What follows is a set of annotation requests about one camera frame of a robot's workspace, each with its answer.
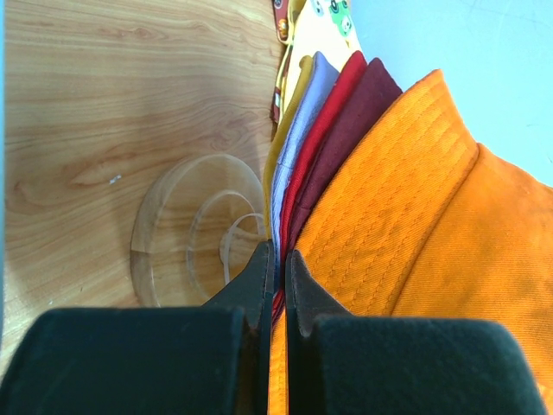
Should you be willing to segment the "red bucket hat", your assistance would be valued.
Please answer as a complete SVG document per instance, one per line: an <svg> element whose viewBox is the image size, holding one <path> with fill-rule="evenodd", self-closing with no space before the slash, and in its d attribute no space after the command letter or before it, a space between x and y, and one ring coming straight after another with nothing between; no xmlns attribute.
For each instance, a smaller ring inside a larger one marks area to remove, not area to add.
<svg viewBox="0 0 553 415"><path fill-rule="evenodd" d="M285 191L283 210L281 213L281 230L283 252L280 254L281 261L275 262L276 268L276 296L273 303L272 320L277 321L283 309L283 277L281 270L285 253L290 245L289 237L291 236L291 221L296 205L296 197L300 193L300 189L306 179L309 171L315 162L319 149L322 145L322 140L327 135L328 130L332 126L334 119L338 116L340 108L345 99L348 98L353 88L357 85L360 76L366 68L364 55L360 51L354 52L346 62L344 68L339 72L338 78L335 81L334 87L328 95L323 107L321 108L315 123L311 127L302 148L299 152L299 157L293 168L289 186Z"/></svg>

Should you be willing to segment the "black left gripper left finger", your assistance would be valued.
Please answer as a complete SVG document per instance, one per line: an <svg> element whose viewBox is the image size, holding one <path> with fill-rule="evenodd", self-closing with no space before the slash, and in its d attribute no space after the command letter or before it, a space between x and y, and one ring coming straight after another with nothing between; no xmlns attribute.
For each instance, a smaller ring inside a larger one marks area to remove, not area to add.
<svg viewBox="0 0 553 415"><path fill-rule="evenodd" d="M199 307L43 313L1 384L4 414L265 414L272 245Z"/></svg>

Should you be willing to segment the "dark maroon bucket hat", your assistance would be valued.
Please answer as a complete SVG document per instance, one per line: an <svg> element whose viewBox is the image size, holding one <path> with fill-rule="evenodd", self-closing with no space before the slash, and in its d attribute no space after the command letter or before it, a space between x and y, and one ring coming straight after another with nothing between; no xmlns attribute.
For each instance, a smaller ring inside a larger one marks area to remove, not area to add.
<svg viewBox="0 0 553 415"><path fill-rule="evenodd" d="M378 57L366 61L365 71L323 138L315 162L296 197L290 245L284 259L294 248L304 224L340 166L401 93Z"/></svg>

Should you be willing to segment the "yellow bucket hat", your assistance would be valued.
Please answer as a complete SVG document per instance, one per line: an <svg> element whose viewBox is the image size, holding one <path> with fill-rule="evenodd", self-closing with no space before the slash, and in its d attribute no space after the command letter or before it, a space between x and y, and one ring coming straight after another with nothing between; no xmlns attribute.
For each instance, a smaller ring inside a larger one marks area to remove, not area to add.
<svg viewBox="0 0 553 415"><path fill-rule="evenodd" d="M287 109L284 112L283 119L279 126L276 128L273 141L270 145L269 155L264 166L263 173L263 190L264 190L264 227L268 239L275 240L276 232L271 228L271 186L273 177L275 174L277 159L283 149L284 141L288 136L289 128L296 114L296 110L302 100L302 97L307 88L308 82L311 78L313 70L313 58L311 56L304 56L300 61L300 75L296 83L294 92L292 93L291 100Z"/></svg>

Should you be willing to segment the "orange bucket hat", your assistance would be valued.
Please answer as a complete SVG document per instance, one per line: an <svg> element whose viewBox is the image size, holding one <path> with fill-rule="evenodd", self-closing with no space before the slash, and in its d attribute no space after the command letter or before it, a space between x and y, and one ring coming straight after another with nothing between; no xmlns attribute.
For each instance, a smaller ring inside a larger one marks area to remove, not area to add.
<svg viewBox="0 0 553 415"><path fill-rule="evenodd" d="M552 190L472 138L441 71L363 136L297 247L356 315L503 324L551 406Z"/></svg>

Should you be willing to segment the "lavender bucket hat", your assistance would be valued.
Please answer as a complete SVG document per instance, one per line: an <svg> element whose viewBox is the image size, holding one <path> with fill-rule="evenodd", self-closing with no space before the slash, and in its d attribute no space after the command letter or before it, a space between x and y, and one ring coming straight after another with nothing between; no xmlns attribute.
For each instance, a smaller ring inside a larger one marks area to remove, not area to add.
<svg viewBox="0 0 553 415"><path fill-rule="evenodd" d="M281 261L280 254L283 252L280 230L285 191L289 186L300 149L339 75L338 70L321 52L314 54L311 63L312 70L308 83L293 113L283 147L277 155L276 168L270 185L271 238L278 262Z"/></svg>

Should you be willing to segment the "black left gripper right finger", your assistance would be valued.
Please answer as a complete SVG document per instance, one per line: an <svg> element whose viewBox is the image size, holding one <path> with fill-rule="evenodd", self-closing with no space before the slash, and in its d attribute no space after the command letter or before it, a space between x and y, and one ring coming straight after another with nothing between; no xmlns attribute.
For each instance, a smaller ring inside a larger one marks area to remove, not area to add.
<svg viewBox="0 0 553 415"><path fill-rule="evenodd" d="M292 414L543 414L515 339L466 319L361 317L286 262Z"/></svg>

